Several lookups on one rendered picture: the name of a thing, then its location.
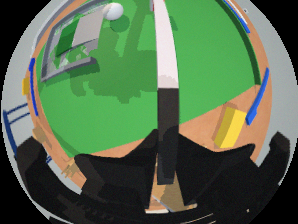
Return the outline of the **white golf ball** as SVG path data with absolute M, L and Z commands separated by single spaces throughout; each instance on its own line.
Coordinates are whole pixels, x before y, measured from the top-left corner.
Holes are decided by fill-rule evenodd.
M 104 19 L 114 20 L 124 14 L 122 11 L 124 11 L 124 7 L 121 6 L 121 3 L 110 3 L 108 6 L 105 6 L 102 16 L 104 16 Z

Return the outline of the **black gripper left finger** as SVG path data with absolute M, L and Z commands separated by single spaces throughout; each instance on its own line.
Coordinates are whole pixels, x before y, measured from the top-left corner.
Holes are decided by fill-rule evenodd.
M 153 128 L 140 145 L 124 157 L 102 157 L 89 153 L 74 156 L 74 164 L 86 179 L 89 177 L 102 183 L 136 188 L 145 209 L 149 209 L 156 163 L 157 128 Z

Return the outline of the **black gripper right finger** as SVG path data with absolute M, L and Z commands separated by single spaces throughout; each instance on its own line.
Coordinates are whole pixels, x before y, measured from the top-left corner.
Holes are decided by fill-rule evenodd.
M 197 204 L 197 198 L 222 171 L 246 160 L 253 155 L 254 149 L 254 143 L 249 143 L 243 147 L 214 152 L 178 133 L 176 173 L 184 206 Z

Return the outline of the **green putting mat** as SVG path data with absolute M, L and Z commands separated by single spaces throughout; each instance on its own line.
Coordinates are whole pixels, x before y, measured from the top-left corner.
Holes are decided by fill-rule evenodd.
M 157 55 L 150 0 L 121 3 L 118 19 L 102 18 L 96 63 L 40 81 L 45 43 L 36 59 L 41 107 L 69 157 L 144 139 L 157 128 Z M 247 48 L 216 0 L 164 0 L 178 76 L 178 124 L 254 87 Z M 85 45 L 84 45 L 85 47 Z M 80 52 L 73 61 L 84 59 Z M 71 63 L 73 63 L 71 61 Z

